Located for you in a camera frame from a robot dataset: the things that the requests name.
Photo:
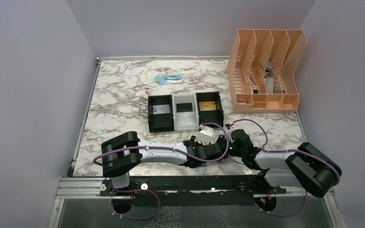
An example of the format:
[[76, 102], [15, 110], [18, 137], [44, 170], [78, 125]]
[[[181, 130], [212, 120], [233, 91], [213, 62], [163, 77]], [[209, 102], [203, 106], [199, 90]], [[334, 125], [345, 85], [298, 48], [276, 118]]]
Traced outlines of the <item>gold card in right tray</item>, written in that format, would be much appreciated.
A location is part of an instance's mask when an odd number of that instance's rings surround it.
[[199, 102], [199, 109], [201, 112], [215, 111], [217, 110], [217, 102], [215, 101]]

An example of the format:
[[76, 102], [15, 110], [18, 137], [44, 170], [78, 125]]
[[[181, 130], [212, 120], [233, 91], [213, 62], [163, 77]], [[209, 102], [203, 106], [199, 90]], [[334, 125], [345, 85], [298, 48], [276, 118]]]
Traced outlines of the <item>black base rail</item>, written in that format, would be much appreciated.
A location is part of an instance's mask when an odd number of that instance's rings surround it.
[[123, 190], [141, 189], [152, 191], [211, 191], [238, 190], [248, 194], [285, 194], [281, 187], [271, 187], [258, 175], [219, 176], [132, 176], [129, 186]]

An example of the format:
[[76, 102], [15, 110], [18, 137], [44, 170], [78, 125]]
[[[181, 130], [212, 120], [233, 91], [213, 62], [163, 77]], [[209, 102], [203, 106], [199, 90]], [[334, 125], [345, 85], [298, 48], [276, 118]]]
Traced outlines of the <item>silver card in left tray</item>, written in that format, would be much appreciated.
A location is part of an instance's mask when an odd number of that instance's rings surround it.
[[169, 114], [171, 111], [169, 104], [152, 105], [151, 110], [152, 114]]

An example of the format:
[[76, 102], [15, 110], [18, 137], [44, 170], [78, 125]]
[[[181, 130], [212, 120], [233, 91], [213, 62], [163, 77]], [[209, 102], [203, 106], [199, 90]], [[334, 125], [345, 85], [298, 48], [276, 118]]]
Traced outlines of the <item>black tray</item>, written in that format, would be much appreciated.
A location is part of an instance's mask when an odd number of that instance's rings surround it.
[[150, 133], [174, 131], [172, 95], [148, 96], [148, 127]]
[[216, 123], [224, 125], [224, 112], [219, 92], [196, 93], [199, 124]]

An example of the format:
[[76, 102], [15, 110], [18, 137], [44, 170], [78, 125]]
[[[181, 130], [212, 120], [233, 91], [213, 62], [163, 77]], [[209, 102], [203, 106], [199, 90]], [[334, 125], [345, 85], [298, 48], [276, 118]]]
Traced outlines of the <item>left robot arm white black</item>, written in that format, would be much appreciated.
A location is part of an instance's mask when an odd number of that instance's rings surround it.
[[113, 190], [125, 195], [130, 190], [129, 172], [141, 163], [169, 163], [195, 169], [202, 164], [224, 159], [230, 139], [222, 134], [212, 144], [205, 144], [196, 136], [176, 144], [141, 140], [137, 132], [129, 131], [101, 144], [101, 155], [93, 159], [102, 167], [103, 176], [110, 178]]

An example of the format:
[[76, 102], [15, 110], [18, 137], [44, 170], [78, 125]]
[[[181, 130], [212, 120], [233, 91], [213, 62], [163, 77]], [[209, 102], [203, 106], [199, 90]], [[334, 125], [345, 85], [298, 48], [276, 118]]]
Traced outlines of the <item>white middle tray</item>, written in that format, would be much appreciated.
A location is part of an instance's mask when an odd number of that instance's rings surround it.
[[[176, 104], [192, 103], [192, 112], [176, 112]], [[197, 130], [199, 128], [198, 107], [195, 93], [173, 94], [173, 124], [175, 131]]]

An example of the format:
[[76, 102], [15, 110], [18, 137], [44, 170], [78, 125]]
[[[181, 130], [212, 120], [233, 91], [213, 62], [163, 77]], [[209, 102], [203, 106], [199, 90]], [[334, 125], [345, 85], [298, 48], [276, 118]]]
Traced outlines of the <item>orange plastic file organizer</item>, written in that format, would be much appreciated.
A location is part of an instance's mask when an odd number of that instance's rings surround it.
[[[298, 110], [300, 94], [295, 72], [307, 44], [300, 29], [237, 29], [227, 73], [232, 111], [239, 114], [291, 114]], [[264, 76], [274, 78], [268, 94]]]

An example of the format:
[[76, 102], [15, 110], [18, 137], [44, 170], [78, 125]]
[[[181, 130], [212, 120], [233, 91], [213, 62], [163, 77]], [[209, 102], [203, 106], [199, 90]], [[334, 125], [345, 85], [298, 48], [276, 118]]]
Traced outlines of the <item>grey item in organizer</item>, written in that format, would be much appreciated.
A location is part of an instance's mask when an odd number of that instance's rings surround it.
[[266, 77], [265, 80], [265, 84], [266, 84], [266, 90], [268, 94], [273, 94], [274, 92], [274, 78], [272, 77]]

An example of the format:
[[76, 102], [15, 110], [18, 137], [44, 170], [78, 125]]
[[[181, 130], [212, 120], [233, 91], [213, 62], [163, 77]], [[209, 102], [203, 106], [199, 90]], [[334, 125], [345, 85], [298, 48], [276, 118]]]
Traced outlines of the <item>black left tray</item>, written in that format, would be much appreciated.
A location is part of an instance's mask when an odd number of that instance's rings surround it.
[[148, 127], [150, 133], [174, 131], [172, 95], [148, 96]]

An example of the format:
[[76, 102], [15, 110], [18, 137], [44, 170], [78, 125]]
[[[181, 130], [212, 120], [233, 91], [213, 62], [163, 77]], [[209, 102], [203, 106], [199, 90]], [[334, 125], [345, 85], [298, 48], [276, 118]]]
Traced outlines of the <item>black right tray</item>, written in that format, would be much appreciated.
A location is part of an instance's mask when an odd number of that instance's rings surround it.
[[224, 125], [224, 112], [219, 92], [196, 93], [199, 124], [216, 123]]

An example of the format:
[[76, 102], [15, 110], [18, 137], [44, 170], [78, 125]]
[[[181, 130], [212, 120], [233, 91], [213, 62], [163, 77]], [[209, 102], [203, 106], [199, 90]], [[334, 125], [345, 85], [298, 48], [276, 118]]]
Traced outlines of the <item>black card in middle tray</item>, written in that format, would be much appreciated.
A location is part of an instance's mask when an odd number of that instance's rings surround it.
[[192, 103], [176, 104], [176, 112], [177, 113], [192, 112], [192, 111], [193, 111]]

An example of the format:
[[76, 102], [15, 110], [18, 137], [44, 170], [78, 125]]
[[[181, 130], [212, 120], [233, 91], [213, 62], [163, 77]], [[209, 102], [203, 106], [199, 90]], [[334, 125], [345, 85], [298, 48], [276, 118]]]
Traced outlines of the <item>blue blister pack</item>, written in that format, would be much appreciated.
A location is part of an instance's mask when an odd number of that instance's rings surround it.
[[170, 75], [170, 74], [159, 74], [154, 78], [154, 82], [158, 85], [169, 85], [179, 84], [184, 81], [184, 76], [181, 74]]

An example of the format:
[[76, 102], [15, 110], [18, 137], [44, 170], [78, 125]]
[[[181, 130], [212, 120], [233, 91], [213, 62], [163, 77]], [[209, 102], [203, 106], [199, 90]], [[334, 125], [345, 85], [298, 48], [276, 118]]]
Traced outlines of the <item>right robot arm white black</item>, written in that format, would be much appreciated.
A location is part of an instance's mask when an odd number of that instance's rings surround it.
[[228, 154], [240, 157], [249, 169], [260, 171], [255, 187], [261, 193], [285, 186], [303, 188], [322, 198], [340, 181], [340, 167], [309, 142], [296, 149], [267, 151], [254, 146], [243, 129], [230, 131], [229, 137]]

